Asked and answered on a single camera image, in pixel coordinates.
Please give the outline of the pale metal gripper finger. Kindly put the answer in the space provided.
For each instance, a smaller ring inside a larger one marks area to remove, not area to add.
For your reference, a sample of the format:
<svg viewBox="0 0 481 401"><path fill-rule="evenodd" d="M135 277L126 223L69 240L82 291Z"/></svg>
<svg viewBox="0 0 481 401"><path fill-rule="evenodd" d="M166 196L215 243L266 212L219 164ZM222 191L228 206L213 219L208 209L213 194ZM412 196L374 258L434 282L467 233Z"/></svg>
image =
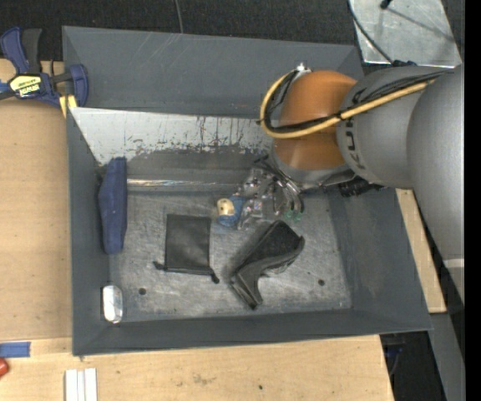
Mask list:
<svg viewBox="0 0 481 401"><path fill-rule="evenodd" d="M264 206L262 201L246 201L241 207L237 229L245 229L254 221L262 220L264 216Z"/></svg>
<svg viewBox="0 0 481 401"><path fill-rule="evenodd" d="M245 183L241 185L237 192L232 195L233 201L250 201L250 200L260 200L262 197L261 193L262 185L255 183Z"/></svg>

